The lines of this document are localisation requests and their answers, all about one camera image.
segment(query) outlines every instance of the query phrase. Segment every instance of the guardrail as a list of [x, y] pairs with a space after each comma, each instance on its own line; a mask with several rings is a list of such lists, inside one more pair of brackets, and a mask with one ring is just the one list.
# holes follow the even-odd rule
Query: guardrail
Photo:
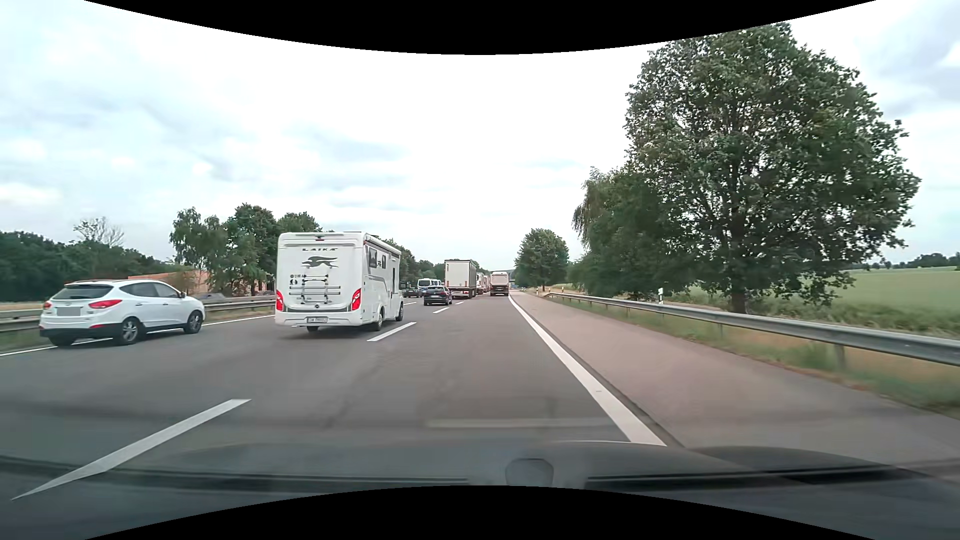
[[[207, 311], [251, 309], [272, 306], [275, 296], [244, 296], [234, 298], [211, 298], [201, 300]], [[43, 309], [9, 309], [0, 311], [0, 332], [35, 330]]]
[[960, 340], [957, 339], [944, 339], [941, 337], [929, 337], [896, 331], [845, 327], [810, 321], [698, 309], [697, 307], [668, 306], [654, 304], [652, 302], [617, 300], [562, 292], [550, 292], [544, 295], [544, 297], [557, 297], [562, 299], [562, 301], [568, 300], [570, 302], [578, 301], [580, 303], [587, 302], [590, 304], [641, 309], [663, 315], [706, 321], [720, 325], [721, 330], [723, 326], [731, 326], [821, 341], [840, 347], [841, 349], [838, 350], [838, 357], [840, 358], [843, 358], [842, 347], [852, 347], [854, 349], [865, 349], [867, 351], [876, 351], [888, 355], [908, 356], [920, 360], [960, 366]]

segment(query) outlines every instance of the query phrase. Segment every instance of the dashed white line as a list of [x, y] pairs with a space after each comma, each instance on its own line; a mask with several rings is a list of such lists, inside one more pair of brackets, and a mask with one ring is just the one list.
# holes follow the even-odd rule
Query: dashed white line
[[26, 497], [28, 495], [33, 495], [34, 493], [39, 493], [40, 491], [45, 491], [47, 489], [50, 489], [51, 487], [64, 485], [67, 482], [71, 482], [73, 480], [85, 479], [86, 477], [92, 477], [93, 475], [99, 475], [100, 473], [105, 473], [106, 471], [109, 471], [113, 467], [116, 467], [117, 465], [120, 465], [125, 461], [130, 461], [131, 459], [137, 457], [138, 455], [143, 454], [144, 452], [147, 452], [151, 448], [158, 446], [162, 443], [165, 443], [170, 439], [176, 437], [177, 435], [180, 435], [188, 430], [192, 430], [193, 428], [195, 428], [196, 426], [199, 426], [203, 422], [206, 422], [207, 420], [212, 420], [213, 418], [216, 418], [217, 416], [220, 416], [221, 414], [229, 410], [232, 410], [248, 401], [249, 400], [225, 401], [219, 405], [216, 405], [214, 407], [211, 407], [205, 410], [204, 412], [201, 412], [200, 414], [196, 414], [194, 416], [191, 416], [190, 418], [187, 418], [186, 420], [177, 422], [176, 424], [174, 424], [173, 426], [165, 430], [160, 430], [154, 433], [153, 435], [150, 435], [147, 438], [140, 439], [133, 444], [125, 446], [112, 454], [107, 454], [88, 465], [84, 465], [83, 467], [81, 467], [80, 469], [77, 469], [76, 471], [72, 471], [63, 475], [62, 477], [52, 479], [47, 483], [39, 487], [36, 487], [34, 489], [31, 489], [30, 491], [22, 495], [17, 495], [13, 499], [11, 499], [11, 501], [15, 499], [19, 499], [21, 497]]
[[566, 366], [566, 369], [570, 370], [573, 377], [577, 378], [580, 384], [587, 389], [587, 392], [589, 392], [593, 400], [603, 408], [607, 416], [610, 416], [610, 419], [623, 431], [623, 434], [627, 436], [630, 442], [666, 446], [666, 444], [661, 441], [650, 428], [647, 428], [643, 422], [640, 422], [640, 419], [637, 418], [629, 408], [622, 404], [610, 390], [591, 375], [584, 366], [580, 365], [580, 362], [561, 347], [560, 344], [557, 343], [557, 340], [551, 337], [549, 333], [537, 324], [537, 321], [533, 320], [526, 311], [518, 306], [513, 298], [510, 298], [510, 303], [520, 312], [520, 315], [523, 316], [527, 324], [540, 336], [540, 339], [546, 343], [546, 346], [553, 351], [553, 354], [560, 359], [560, 362]]
[[414, 321], [414, 322], [412, 322], [412, 323], [407, 323], [407, 324], [403, 325], [402, 327], [394, 328], [394, 329], [391, 330], [391, 331], [387, 331], [387, 332], [381, 333], [381, 334], [378, 335], [377, 337], [372, 337], [372, 338], [368, 339], [367, 341], [379, 341], [379, 340], [383, 339], [384, 337], [388, 337], [388, 336], [394, 335], [395, 333], [397, 333], [397, 332], [399, 332], [399, 331], [401, 331], [401, 330], [403, 330], [403, 329], [405, 329], [405, 328], [410, 328], [410, 327], [412, 327], [412, 326], [414, 326], [414, 325], [416, 325], [416, 324], [417, 324], [417, 321]]
[[[230, 319], [230, 320], [228, 320], [228, 321], [216, 321], [216, 322], [213, 322], [213, 323], [204, 323], [204, 326], [205, 326], [205, 327], [212, 327], [213, 325], [223, 325], [223, 324], [226, 324], [226, 323], [239, 323], [240, 321], [252, 321], [253, 319], [266, 319], [267, 317], [273, 317], [273, 315], [260, 315], [260, 316], [257, 316], [257, 317], [245, 317], [245, 318], [243, 318], [243, 319]], [[179, 330], [179, 329], [167, 329], [167, 330], [152, 331], [152, 332], [150, 332], [150, 333], [161, 333], [161, 332], [165, 332], [165, 331], [178, 331], [178, 330]], [[98, 341], [109, 341], [109, 340], [110, 340], [109, 337], [101, 337], [101, 338], [99, 338], [99, 339], [89, 339], [89, 340], [87, 340], [87, 341], [81, 341], [81, 342], [79, 342], [79, 343], [74, 343], [73, 345], [71, 345], [71, 347], [76, 347], [76, 346], [78, 346], [78, 345], [86, 345], [87, 343], [96, 343], [96, 342], [98, 342]], [[12, 352], [10, 352], [10, 353], [0, 353], [0, 356], [22, 355], [22, 354], [24, 354], [24, 353], [35, 353], [35, 352], [37, 352], [37, 351], [47, 351], [47, 350], [49, 350], [49, 349], [60, 349], [60, 347], [56, 347], [56, 346], [53, 346], [53, 345], [51, 345], [51, 346], [49, 346], [49, 347], [37, 347], [36, 349], [27, 349], [27, 350], [24, 350], [24, 351], [12, 351]]]
[[240, 321], [252, 321], [253, 319], [266, 319], [268, 317], [273, 317], [273, 315], [260, 315], [258, 317], [246, 317], [244, 319], [230, 319], [228, 321], [216, 321], [214, 323], [204, 323], [204, 326], [212, 327], [213, 325], [224, 325], [226, 323], [239, 323]]

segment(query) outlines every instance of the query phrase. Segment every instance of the rear windshield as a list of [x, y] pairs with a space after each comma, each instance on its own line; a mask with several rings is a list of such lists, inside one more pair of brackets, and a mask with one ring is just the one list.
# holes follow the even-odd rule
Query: rear windshield
[[67, 285], [52, 300], [86, 300], [101, 298], [113, 288], [113, 285]]

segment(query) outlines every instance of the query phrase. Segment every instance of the car window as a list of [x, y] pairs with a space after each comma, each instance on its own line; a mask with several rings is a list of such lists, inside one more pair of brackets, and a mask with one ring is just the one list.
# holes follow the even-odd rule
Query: car window
[[152, 283], [131, 283], [120, 287], [120, 290], [133, 296], [156, 298], [156, 289]]
[[149, 283], [156, 287], [156, 295], [160, 298], [179, 298], [180, 294], [177, 292], [177, 289], [173, 288], [170, 285], [164, 283]]
[[113, 285], [67, 285], [53, 296], [53, 300], [86, 300], [88, 298], [102, 298], [113, 288]]

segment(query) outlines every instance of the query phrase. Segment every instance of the tail light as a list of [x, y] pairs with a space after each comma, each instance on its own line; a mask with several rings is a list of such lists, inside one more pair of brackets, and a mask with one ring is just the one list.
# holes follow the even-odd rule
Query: tail light
[[93, 302], [90, 304], [90, 307], [94, 309], [106, 309], [108, 307], [116, 306], [123, 302], [122, 300], [101, 300], [100, 302]]

